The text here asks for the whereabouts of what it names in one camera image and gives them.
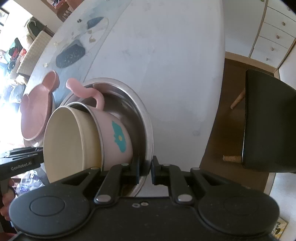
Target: stainless steel bowl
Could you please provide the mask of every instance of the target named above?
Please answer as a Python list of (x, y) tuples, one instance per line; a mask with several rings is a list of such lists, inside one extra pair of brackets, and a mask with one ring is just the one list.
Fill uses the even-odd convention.
[[(144, 184), (150, 170), (153, 156), (152, 124), (139, 96), (126, 84), (111, 78), (96, 78), (83, 83), (84, 87), (93, 87), (105, 97), (104, 111), (116, 116), (126, 127), (133, 146), (133, 157), (140, 160), (140, 182), (129, 188), (126, 196), (136, 196)], [(95, 107), (93, 98), (81, 99), (70, 93), (61, 103), (82, 102)]]

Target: red cloth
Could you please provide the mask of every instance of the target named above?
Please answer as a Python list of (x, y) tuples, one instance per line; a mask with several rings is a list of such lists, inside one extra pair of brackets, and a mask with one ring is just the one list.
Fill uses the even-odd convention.
[(24, 56), (26, 55), (27, 51), (25, 49), (22, 49), (20, 52), (20, 62), (22, 62)]
[(18, 49), (16, 48), (15, 51), (13, 52), (11, 59), (14, 59), (17, 55), (18, 55)]

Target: wooden cabinet base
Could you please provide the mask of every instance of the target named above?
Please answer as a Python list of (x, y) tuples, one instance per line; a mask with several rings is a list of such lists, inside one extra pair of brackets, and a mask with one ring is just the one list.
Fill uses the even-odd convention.
[(276, 71), (275, 67), (272, 67), (272, 66), (262, 63), (258, 60), (254, 60), (254, 59), (251, 59), (246, 56), (239, 55), (239, 54), (225, 52), (225, 58), (235, 60), (238, 62), (242, 62), (242, 63), (248, 64), (248, 65), (252, 65), (257, 68), (263, 69), (265, 71), (271, 72), (271, 73), (274, 73)]

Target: wooden floor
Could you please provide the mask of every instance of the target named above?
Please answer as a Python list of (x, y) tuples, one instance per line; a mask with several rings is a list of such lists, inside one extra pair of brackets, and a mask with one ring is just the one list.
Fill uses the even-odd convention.
[(241, 164), (224, 162), (223, 155), (242, 154), (244, 135), (244, 100), (233, 110), (230, 105), (243, 90), (245, 72), (255, 67), (225, 59), (219, 107), (200, 168), (232, 181), (264, 191), (268, 172), (247, 170)]

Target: plastic bag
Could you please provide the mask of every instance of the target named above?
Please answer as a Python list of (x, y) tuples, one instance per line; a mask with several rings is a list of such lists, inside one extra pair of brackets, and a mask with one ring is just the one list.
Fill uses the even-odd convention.
[(35, 170), (27, 171), (20, 183), (17, 185), (17, 194), (22, 195), (28, 191), (44, 186)]
[(10, 93), (10, 103), (20, 103), (25, 92), (25, 85), (17, 85)]

